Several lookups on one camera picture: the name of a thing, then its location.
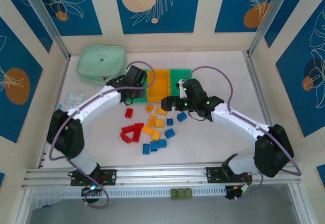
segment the red lego brick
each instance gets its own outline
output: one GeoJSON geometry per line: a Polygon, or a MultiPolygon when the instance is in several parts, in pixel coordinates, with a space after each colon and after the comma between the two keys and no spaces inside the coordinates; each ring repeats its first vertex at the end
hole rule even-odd
{"type": "Polygon", "coordinates": [[[126,118],[132,118],[132,114],[133,114],[133,109],[127,108],[127,110],[125,112],[125,117],[126,118]]]}
{"type": "Polygon", "coordinates": [[[134,125],[122,127],[123,134],[133,132],[134,130],[136,130],[136,127],[134,125]]]}
{"type": "Polygon", "coordinates": [[[144,123],[135,123],[134,126],[137,128],[137,129],[142,129],[143,126],[144,126],[144,123]]]}
{"type": "Polygon", "coordinates": [[[141,129],[137,129],[133,133],[132,142],[138,143],[140,140],[141,129]]]}
{"type": "Polygon", "coordinates": [[[124,140],[126,143],[131,143],[132,142],[132,139],[130,139],[127,135],[125,135],[124,133],[121,133],[120,134],[121,136],[121,139],[124,140]]]}

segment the white table surface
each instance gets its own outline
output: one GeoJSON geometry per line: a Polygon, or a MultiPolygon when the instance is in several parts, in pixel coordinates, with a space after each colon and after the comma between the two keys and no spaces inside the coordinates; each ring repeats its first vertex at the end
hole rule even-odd
{"type": "MultiPolygon", "coordinates": [[[[72,56],[60,103],[65,104],[69,91],[87,92],[87,98],[97,93],[102,86],[80,81],[76,66],[79,57],[72,56]]],[[[234,86],[231,106],[241,113],[264,122],[251,79],[244,61],[242,51],[210,51],[210,52],[139,52],[128,53],[128,62],[142,60],[150,63],[155,69],[194,69],[202,65],[215,66],[224,71],[234,86]]],[[[218,96],[228,100],[230,89],[227,81],[216,71],[202,69],[193,74],[198,79],[208,96],[218,96]]],[[[141,133],[139,143],[127,144],[120,138],[121,128],[136,122],[147,124],[149,114],[145,111],[147,103],[134,103],[132,119],[124,117],[126,106],[120,104],[103,113],[94,120],[90,127],[84,129],[85,148],[101,166],[134,166],[160,164],[189,164],[204,162],[221,162],[230,155],[251,145],[236,135],[235,132],[220,124],[209,121],[195,121],[191,118],[178,122],[179,112],[169,112],[168,116],[158,115],[158,119],[173,118],[174,126],[159,129],[160,138],[165,138],[164,131],[173,128],[176,136],[167,140],[167,148],[142,154],[142,144],[150,143],[151,137],[141,133]]],[[[61,155],[55,151],[54,156],[61,155]]],[[[50,161],[48,154],[44,168],[70,167],[64,159],[50,161]]]]}

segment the black bracket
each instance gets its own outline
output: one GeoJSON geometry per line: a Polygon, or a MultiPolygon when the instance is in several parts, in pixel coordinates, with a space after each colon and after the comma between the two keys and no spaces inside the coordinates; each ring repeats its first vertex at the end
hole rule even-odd
{"type": "Polygon", "coordinates": [[[223,171],[222,167],[206,167],[205,174],[207,175],[208,183],[238,183],[243,182],[245,179],[243,175],[247,175],[247,173],[243,173],[243,175],[233,175],[231,179],[228,179],[223,171]]]}
{"type": "MultiPolygon", "coordinates": [[[[115,186],[116,182],[115,169],[101,169],[99,171],[99,178],[96,181],[103,186],[115,186]]],[[[84,177],[80,172],[73,171],[68,174],[71,177],[71,186],[88,186],[93,184],[88,178],[84,177]]]]}

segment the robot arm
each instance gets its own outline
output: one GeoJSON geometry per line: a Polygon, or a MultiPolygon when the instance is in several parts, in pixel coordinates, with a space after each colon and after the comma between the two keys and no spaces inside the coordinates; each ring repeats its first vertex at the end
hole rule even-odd
{"type": "Polygon", "coordinates": [[[86,128],[109,108],[121,102],[126,103],[127,99],[133,100],[141,97],[144,90],[123,89],[122,87],[142,87],[143,79],[146,79],[146,73],[135,66],[131,66],[126,75],[108,81],[97,94],[83,104],[67,112],[55,111],[52,115],[47,142],[52,144],[62,124],[69,117],[72,117],[63,130],[59,132],[55,148],[85,174],[93,179],[98,179],[100,166],[84,148],[83,128],[86,128]]]}
{"type": "Polygon", "coordinates": [[[177,111],[197,112],[202,118],[231,128],[251,143],[251,154],[234,154],[222,164],[222,171],[228,179],[234,174],[256,171],[274,177],[289,162],[284,152],[262,132],[263,130],[278,140],[291,157],[294,156],[286,132],[280,125],[259,123],[230,108],[224,100],[216,96],[208,97],[196,79],[186,82],[180,80],[177,86],[180,97],[164,98],[161,108],[165,111],[171,111],[172,107],[175,107],[177,111]]]}

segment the mint green bag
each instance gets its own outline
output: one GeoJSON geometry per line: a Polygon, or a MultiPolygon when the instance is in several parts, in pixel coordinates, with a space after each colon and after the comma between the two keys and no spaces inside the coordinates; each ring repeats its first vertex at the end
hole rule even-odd
{"type": "Polygon", "coordinates": [[[122,46],[87,45],[80,55],[77,73],[85,83],[106,84],[125,74],[126,54],[122,46]]]}

